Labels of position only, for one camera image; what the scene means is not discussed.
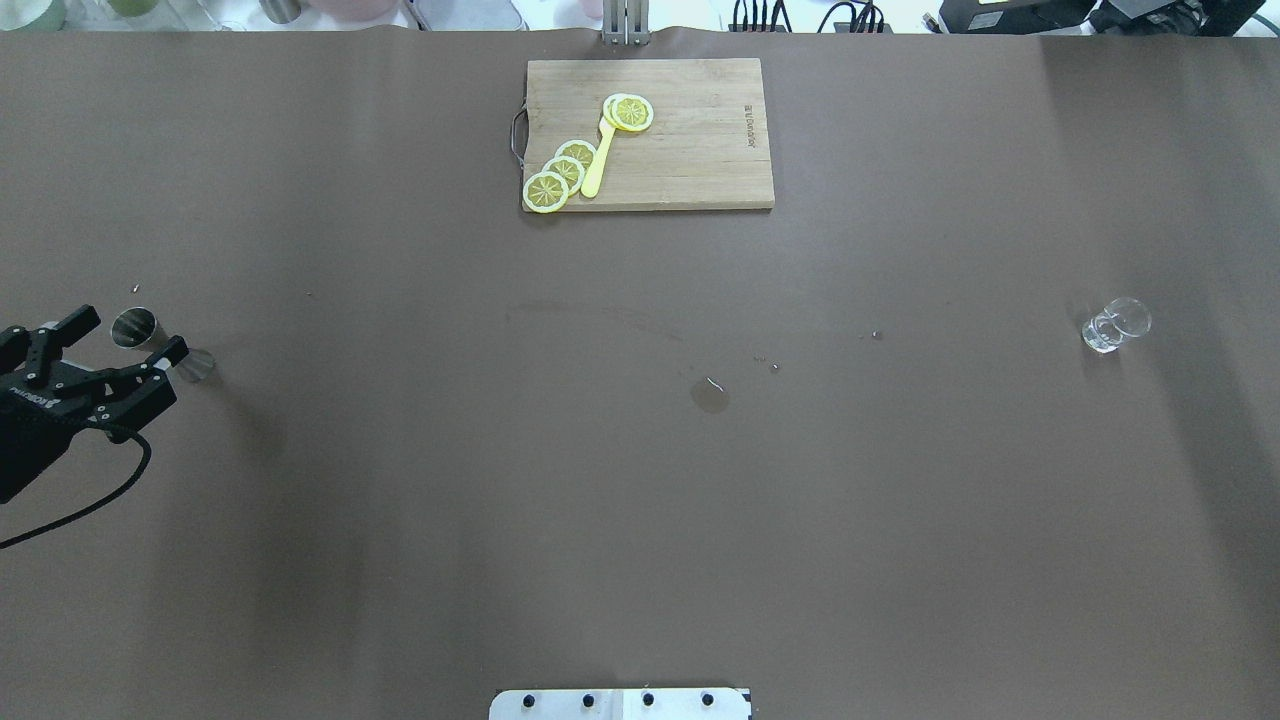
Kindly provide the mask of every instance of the green bowl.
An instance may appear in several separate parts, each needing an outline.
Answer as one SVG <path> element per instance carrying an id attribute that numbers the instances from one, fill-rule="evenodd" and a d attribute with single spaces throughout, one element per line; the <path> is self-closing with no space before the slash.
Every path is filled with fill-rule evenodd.
<path id="1" fill-rule="evenodd" d="M 64 22 L 65 0 L 0 0 L 0 31 L 52 32 Z"/>

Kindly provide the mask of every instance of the wooden cutting board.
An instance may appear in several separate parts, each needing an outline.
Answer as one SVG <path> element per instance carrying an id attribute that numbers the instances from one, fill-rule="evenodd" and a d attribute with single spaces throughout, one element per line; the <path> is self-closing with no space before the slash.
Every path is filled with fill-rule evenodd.
<path id="1" fill-rule="evenodd" d="M 653 102 L 653 126 L 618 131 L 600 193 L 562 213 L 773 208 L 758 58 L 530 61 L 525 179 L 567 140 L 599 145 L 600 105 L 614 92 Z"/>

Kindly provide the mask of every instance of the utensil handle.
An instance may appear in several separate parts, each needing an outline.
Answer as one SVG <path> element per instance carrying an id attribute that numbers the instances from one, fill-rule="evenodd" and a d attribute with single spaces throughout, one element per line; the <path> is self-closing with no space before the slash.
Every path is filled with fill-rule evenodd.
<path id="1" fill-rule="evenodd" d="M 591 167 L 586 169 L 586 178 L 582 181 L 582 197 L 595 197 L 600 192 L 600 181 L 604 179 L 604 159 L 609 155 L 609 145 L 613 145 L 614 128 L 605 119 L 600 119 L 600 146 L 595 149 L 595 158 L 591 158 Z"/>

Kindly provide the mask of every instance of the glass cup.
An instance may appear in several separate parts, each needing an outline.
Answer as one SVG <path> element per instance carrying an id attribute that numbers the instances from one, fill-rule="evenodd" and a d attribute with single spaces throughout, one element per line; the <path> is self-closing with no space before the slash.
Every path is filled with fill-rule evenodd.
<path id="1" fill-rule="evenodd" d="M 1098 352 L 1111 352 L 1151 331 L 1151 310 L 1132 297 L 1117 297 L 1084 323 L 1080 337 Z"/>

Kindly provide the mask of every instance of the liquid spill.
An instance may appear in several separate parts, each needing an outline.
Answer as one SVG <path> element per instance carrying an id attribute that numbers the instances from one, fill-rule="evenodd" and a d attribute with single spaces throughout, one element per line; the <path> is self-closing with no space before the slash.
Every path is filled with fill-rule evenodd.
<path id="1" fill-rule="evenodd" d="M 689 389 L 689 396 L 694 398 L 694 405 L 704 413 L 716 415 L 728 407 L 728 392 L 716 380 L 703 378 Z"/>

